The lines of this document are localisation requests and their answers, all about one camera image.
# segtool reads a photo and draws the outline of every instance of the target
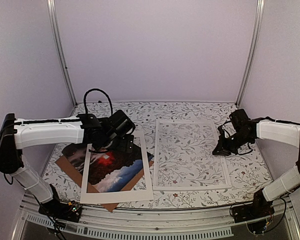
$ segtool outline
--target cloud in photo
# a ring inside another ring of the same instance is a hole
[[[123,166],[119,170],[114,170],[93,186],[100,193],[119,192],[141,169],[143,169],[143,161],[135,160],[131,166]]]

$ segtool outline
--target white picture frame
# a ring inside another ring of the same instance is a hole
[[[157,119],[155,126],[155,150],[154,150],[154,169],[153,169],[153,190],[154,191],[166,191],[166,192],[176,192],[176,191],[206,191],[206,190],[219,190],[219,189],[230,189],[232,187],[226,159],[224,156],[214,156],[218,158],[221,162],[222,171],[224,174],[225,184],[218,185],[208,185],[208,186],[160,186],[159,185],[159,152],[160,152],[160,141],[159,141],[159,130],[160,124],[207,124],[210,125],[213,131],[213,137],[215,140],[215,145],[218,142],[218,133],[215,123],[212,120],[163,120]]]
[[[145,178],[146,189],[142,190],[130,190],[130,191],[117,191],[117,192],[99,192],[99,193],[87,193],[88,187],[88,173],[90,166],[91,150],[92,145],[88,144],[85,162],[82,175],[82,187],[80,195],[80,203],[82,204],[113,204],[123,202],[135,202],[153,200],[153,188],[149,170],[149,162],[147,156],[146,142],[143,131],[138,130],[133,133],[135,138],[140,139],[140,148],[142,155],[143,171]]]

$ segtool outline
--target metal bar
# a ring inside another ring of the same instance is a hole
[[[61,44],[61,37],[60,37],[60,31],[58,26],[58,20],[57,20],[57,13],[56,13],[56,6],[55,6],[55,0],[47,0],[48,4],[48,12],[50,17],[50,23],[52,27],[52,32],[54,36],[54,42],[56,46],[56,50],[59,56],[60,65],[62,68],[63,78],[65,82],[65,86],[67,89],[67,92],[69,94],[70,100],[72,105],[75,107],[78,103],[76,100],[75,92],[70,80],[70,75],[68,72],[68,67],[64,55],[64,50]]]
[[[244,94],[245,94],[245,91],[247,88],[252,64],[254,61],[257,42],[258,42],[260,28],[261,28],[262,17],[263,17],[263,13],[264,13],[264,5],[265,5],[265,0],[258,0],[256,14],[255,14],[255,20],[254,20],[254,27],[253,27],[253,36],[252,36],[252,41],[251,41],[251,45],[250,45],[248,60],[245,65],[243,79],[242,79],[240,90],[239,90],[239,93],[238,93],[238,96],[237,96],[236,102],[235,102],[235,104],[238,107],[241,106],[242,100],[244,98]]]
[[[289,232],[293,240],[300,240],[300,226],[297,219],[296,212],[293,209],[288,209],[285,213],[286,222],[288,224]]]
[[[22,236],[22,232],[25,227],[26,218],[28,213],[22,209],[18,209],[16,214],[16,221],[14,225],[14,229],[12,232],[11,240],[20,240]]]

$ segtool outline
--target brown cardboard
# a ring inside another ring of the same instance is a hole
[[[80,188],[82,183],[82,175],[77,171],[77,169],[67,160],[65,156],[61,156],[56,162],[55,162],[59,168],[65,172]],[[149,161],[149,167],[151,167],[154,164],[153,161]],[[125,185],[121,191],[130,191],[133,189],[133,187],[137,184],[137,182],[142,178],[144,175],[144,170],[142,169],[140,172],[138,172],[134,178],[131,179],[130,182]],[[97,189],[95,189],[89,182],[87,187],[88,193],[99,193]],[[106,203],[101,204],[105,209],[107,209],[109,212],[112,212],[119,203]]]

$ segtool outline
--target metal ventilation grille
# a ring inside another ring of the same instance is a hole
[[[26,219],[29,222],[39,224],[44,227],[53,227],[51,221],[44,216],[38,216],[32,213],[28,213]],[[212,240],[233,236],[231,227],[224,227],[216,230],[181,233],[138,233],[109,231],[85,226],[71,227],[70,229],[73,230],[71,231],[65,229],[64,232],[100,240]]]
[[[45,219],[41,216],[36,216],[36,215],[32,215],[32,214],[28,213],[26,219],[29,222],[39,224],[39,225],[42,225],[42,226],[45,226],[45,227],[52,227],[53,226],[52,222],[49,219]]]

